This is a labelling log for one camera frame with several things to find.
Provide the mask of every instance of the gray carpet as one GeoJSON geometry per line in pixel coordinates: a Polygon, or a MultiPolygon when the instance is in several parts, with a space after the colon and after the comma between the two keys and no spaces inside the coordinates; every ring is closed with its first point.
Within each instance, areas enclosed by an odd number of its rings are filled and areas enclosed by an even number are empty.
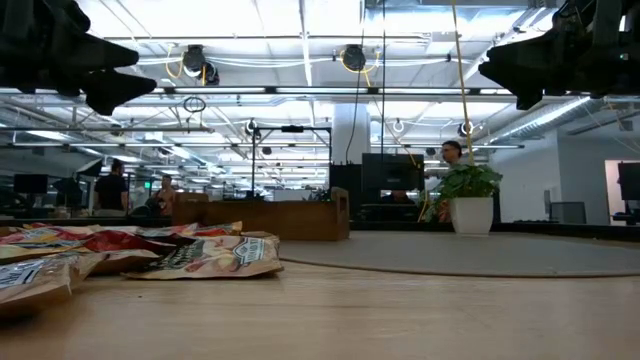
{"type": "Polygon", "coordinates": [[[351,232],[339,242],[283,241],[283,260],[391,272],[488,277],[640,275],[640,246],[531,234],[351,232]]]}

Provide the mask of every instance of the metal frame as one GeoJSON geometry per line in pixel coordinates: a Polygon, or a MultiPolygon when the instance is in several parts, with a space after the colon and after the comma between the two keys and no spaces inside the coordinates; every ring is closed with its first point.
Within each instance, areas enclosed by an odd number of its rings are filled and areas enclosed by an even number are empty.
{"type": "MultiPolygon", "coordinates": [[[[321,136],[318,135],[318,133],[316,131],[326,131],[329,133],[329,143],[327,144],[327,142],[325,142],[324,140],[322,140],[322,142],[324,143],[325,146],[327,146],[329,148],[329,159],[328,161],[331,162],[331,157],[333,155],[333,137],[332,137],[332,129],[330,127],[313,127],[313,126],[281,126],[281,127],[272,127],[272,126],[264,126],[264,127],[254,127],[253,131],[251,132],[251,195],[255,198],[255,191],[256,191],[256,150],[258,148],[258,145],[260,145],[264,140],[266,140],[267,137],[269,137],[269,135],[271,135],[274,131],[282,131],[282,132],[291,132],[291,131],[287,131],[289,128],[295,128],[296,130],[301,130],[302,132],[304,131],[311,131],[312,133],[314,133],[315,135],[318,136],[319,139],[322,139],[321,136]],[[267,131],[267,133],[260,139],[260,142],[256,142],[256,133],[264,130],[267,131]]],[[[329,167],[329,170],[327,171],[327,177],[329,177],[331,174],[331,167],[329,167]]]]}

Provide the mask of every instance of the black monitor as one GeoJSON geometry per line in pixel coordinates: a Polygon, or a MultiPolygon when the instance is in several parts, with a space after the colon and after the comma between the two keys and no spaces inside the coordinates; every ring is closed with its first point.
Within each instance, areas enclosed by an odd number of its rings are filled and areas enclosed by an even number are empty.
{"type": "Polygon", "coordinates": [[[41,174],[13,175],[13,192],[18,194],[46,194],[49,190],[49,176],[41,174]]]}
{"type": "Polygon", "coordinates": [[[362,190],[424,190],[424,156],[362,154],[362,190]]]}
{"type": "Polygon", "coordinates": [[[618,164],[622,200],[640,200],[640,163],[618,164]]]}

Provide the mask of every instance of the table surface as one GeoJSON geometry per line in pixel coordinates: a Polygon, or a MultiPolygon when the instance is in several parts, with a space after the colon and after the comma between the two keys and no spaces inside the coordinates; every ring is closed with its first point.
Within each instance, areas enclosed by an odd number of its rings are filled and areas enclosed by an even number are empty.
{"type": "Polygon", "coordinates": [[[87,280],[0,324],[2,360],[637,359],[640,278],[518,280],[286,263],[252,280],[87,280]]]}

